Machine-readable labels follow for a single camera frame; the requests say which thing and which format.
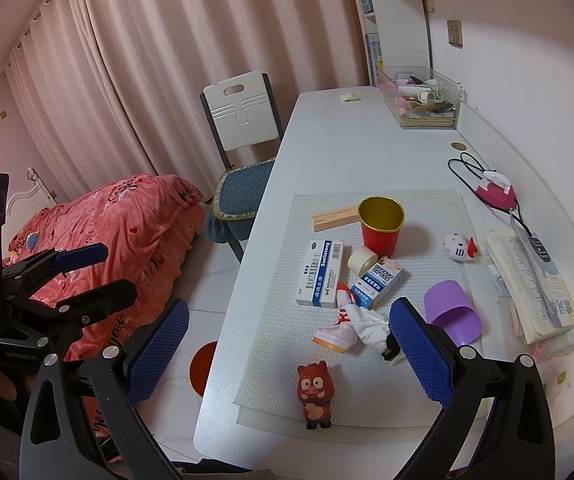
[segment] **purple silicone cup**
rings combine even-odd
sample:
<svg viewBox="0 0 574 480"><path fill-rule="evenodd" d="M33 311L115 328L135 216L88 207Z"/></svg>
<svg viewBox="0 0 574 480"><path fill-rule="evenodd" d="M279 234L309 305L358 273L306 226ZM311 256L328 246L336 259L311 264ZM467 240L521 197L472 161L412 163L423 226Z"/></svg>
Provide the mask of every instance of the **purple silicone cup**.
<svg viewBox="0 0 574 480"><path fill-rule="evenodd" d="M442 327L456 346L471 343L483 330L473 303L454 280L436 283L425 293L425 318Z"/></svg>

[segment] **bed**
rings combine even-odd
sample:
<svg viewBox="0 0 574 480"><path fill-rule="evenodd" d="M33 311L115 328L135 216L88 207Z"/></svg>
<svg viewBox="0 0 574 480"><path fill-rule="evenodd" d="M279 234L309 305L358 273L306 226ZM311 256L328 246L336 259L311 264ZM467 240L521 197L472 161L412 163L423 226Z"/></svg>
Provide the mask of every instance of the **bed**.
<svg viewBox="0 0 574 480"><path fill-rule="evenodd" d="M154 321L169 299L205 219L202 194L179 176L138 174L57 204L34 170L27 176L33 181L31 189L7 202L4 264L52 247L69 250L104 243L109 249L104 263L60 274L34 298L54 306L113 280L134 282L136 303L86 327L66 359L87 359L107 344L122 345L138 326Z"/></svg>

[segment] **black power cord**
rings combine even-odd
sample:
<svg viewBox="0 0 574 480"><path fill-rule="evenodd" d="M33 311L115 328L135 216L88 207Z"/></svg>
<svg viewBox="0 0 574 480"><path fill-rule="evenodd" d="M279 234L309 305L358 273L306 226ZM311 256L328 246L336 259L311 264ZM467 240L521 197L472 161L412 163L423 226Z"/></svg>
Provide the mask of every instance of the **black power cord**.
<svg viewBox="0 0 574 480"><path fill-rule="evenodd" d="M465 160L465 158L464 158L465 155L467 155L473 162ZM489 203L487 200L485 200L479 194L477 194L476 191L474 190L474 188L471 187L469 185L469 183L464 178L462 178L458 174L457 171L455 171L451 167L452 162L457 162L459 164L462 164L463 166L465 166L465 168L468 170L469 173L471 173L472 175L474 175L475 177L477 177L479 179L483 178L483 172L494 171L494 170L486 170L484 168L484 166L480 163L480 161L475 156L473 156L473 155L471 155L471 153L467 153L467 152L461 153L460 158L450 158L447 161L447 166L449 167L449 171L451 171L451 173L456 175L458 177L459 181L461 181L465 186L467 186L468 189L474 195L476 195L476 197L478 197L478 200L480 200L480 202L482 202L486 206L490 207L491 209L495 209L496 211L500 211L500 212L505 213L505 214L509 215L510 217L512 217L516 222L520 223L520 225L522 225L525 228L525 231L527 232L529 237L531 237L531 231L529 230L529 228L527 227L527 224L522 219L522 213L520 212L520 203L518 203L518 199L516 199L516 212L518 213L518 216L513 214L513 209L502 209L501 207L497 207L497 206L493 205L492 203Z"/></svg>

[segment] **white chair backrest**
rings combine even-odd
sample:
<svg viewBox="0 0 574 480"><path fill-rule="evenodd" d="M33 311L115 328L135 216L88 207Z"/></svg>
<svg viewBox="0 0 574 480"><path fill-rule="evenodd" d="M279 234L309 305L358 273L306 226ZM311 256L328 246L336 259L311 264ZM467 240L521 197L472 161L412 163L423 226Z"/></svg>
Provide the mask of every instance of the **white chair backrest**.
<svg viewBox="0 0 574 480"><path fill-rule="evenodd" d="M232 77L204 92L226 152L279 137L262 73Z"/></svg>

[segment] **white toy figurine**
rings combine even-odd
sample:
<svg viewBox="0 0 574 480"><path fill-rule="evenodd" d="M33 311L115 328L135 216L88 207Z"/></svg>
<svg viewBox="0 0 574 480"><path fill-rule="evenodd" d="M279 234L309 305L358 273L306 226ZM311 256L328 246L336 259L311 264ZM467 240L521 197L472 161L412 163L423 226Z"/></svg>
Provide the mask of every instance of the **white toy figurine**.
<svg viewBox="0 0 574 480"><path fill-rule="evenodd" d="M457 262L473 260L474 256L478 253L474 238L470 238L469 241L467 241L467 238L457 233L447 235L442 244L447 254L449 254L449 257Z"/></svg>

